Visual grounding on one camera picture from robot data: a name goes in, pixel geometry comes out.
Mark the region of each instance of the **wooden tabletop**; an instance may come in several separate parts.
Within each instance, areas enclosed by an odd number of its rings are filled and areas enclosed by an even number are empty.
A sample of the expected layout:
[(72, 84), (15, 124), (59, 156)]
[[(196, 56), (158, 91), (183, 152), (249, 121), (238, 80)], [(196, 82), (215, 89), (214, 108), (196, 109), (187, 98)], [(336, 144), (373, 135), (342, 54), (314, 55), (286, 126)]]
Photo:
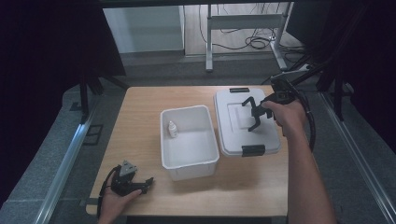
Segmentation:
[[(161, 160), (160, 115), (165, 109), (191, 105), (209, 108), (218, 136), (213, 97), (235, 87), (132, 87), (125, 95), (106, 154), (92, 188), (97, 198), (109, 171), (124, 160), (136, 165), (134, 182), (154, 177), (147, 194), (124, 211), (126, 216), (271, 217), (287, 214), (288, 149), (278, 128), (282, 148), (273, 155), (230, 158), (220, 153), (212, 176), (173, 181)], [(270, 86), (250, 86), (263, 89)], [(96, 205), (87, 205), (96, 214)]]

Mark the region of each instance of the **person's right hand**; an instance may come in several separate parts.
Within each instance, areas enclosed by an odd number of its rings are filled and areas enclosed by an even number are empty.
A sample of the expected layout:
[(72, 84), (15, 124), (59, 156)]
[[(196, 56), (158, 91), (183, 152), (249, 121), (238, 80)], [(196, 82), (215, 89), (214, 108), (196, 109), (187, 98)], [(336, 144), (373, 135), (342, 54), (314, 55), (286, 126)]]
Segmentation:
[(280, 105), (272, 101), (262, 103), (262, 106), (274, 112), (276, 123), (283, 128), (283, 134), (289, 138), (297, 132), (304, 132), (306, 115), (299, 100), (288, 105)]

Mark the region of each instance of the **person's left hand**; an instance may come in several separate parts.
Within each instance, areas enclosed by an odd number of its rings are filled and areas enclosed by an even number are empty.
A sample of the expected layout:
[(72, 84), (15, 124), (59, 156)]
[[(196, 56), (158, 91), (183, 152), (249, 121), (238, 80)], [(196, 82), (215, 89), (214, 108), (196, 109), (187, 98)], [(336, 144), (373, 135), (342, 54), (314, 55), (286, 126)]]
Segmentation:
[(118, 195), (110, 187), (113, 175), (114, 173), (107, 180), (107, 187), (103, 195), (101, 216), (98, 222), (100, 224), (112, 223), (122, 213), (126, 205), (142, 193), (142, 190), (138, 189), (123, 197)]

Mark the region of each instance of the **white container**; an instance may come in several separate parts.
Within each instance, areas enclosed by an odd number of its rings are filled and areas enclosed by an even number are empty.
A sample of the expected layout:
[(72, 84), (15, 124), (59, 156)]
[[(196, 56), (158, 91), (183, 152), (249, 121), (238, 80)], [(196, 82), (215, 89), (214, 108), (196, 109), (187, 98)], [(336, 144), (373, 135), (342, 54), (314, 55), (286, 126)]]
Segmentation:
[[(177, 137), (168, 131), (169, 121), (177, 126)], [(173, 180), (213, 175), (219, 148), (205, 105), (167, 109), (161, 113), (163, 167)]]
[(261, 89), (247, 91), (218, 91), (214, 96), (219, 126), (219, 143), (221, 151), (228, 157), (261, 156), (277, 153), (280, 140), (274, 119), (260, 116), (261, 125), (252, 132), (248, 128), (255, 124), (251, 117), (251, 104), (242, 106), (252, 96), (256, 105), (265, 98)]

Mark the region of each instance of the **forearm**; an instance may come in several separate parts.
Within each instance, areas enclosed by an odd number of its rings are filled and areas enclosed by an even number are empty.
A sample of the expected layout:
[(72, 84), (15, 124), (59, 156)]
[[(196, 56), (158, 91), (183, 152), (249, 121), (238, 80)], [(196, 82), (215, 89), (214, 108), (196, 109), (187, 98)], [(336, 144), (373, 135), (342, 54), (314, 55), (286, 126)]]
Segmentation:
[(332, 204), (304, 130), (292, 132), (288, 145), (290, 223), (335, 223)]

